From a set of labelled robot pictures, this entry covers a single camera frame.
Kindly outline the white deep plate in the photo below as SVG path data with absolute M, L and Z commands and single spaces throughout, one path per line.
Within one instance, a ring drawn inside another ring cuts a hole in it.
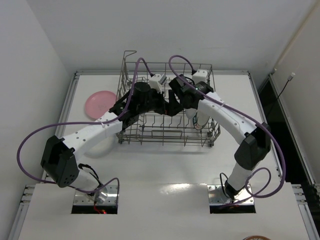
M 194 108 L 185 109 L 185 114 L 194 126 L 197 123 L 197 110 Z

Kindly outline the white plate with green rim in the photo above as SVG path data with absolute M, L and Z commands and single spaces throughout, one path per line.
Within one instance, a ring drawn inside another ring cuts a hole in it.
M 210 117 L 208 115 L 202 112 L 196 112 L 192 118 L 193 128 L 196 130 L 202 130 L 208 123 L 209 118 Z

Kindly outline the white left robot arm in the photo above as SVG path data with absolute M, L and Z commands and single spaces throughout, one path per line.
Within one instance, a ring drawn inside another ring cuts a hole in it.
M 62 138 L 50 137 L 41 166 L 60 188 L 71 187 L 93 198 L 103 184 L 94 171 L 85 171 L 80 163 L 87 151 L 136 123 L 142 114 L 155 112 L 172 117 L 182 110 L 172 90 L 165 100 L 158 81 L 137 82 L 92 124 Z

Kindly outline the white plate under left arm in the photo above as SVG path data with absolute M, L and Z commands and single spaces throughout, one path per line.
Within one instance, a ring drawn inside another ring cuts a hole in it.
M 108 137 L 88 150 L 84 155 L 92 159 L 104 157 L 112 150 L 114 141 L 114 137 Z

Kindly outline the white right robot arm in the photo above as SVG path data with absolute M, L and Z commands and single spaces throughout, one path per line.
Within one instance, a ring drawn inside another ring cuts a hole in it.
M 204 81 L 193 88 L 190 84 L 175 77 L 169 82 L 170 88 L 178 97 L 184 109 L 196 109 L 208 115 L 229 132 L 239 144 L 234 154 L 236 164 L 224 184 L 225 195 L 234 200 L 235 196 L 245 188 L 246 181 L 253 170 L 271 150 L 271 138 L 253 121 L 227 108 L 219 95 Z

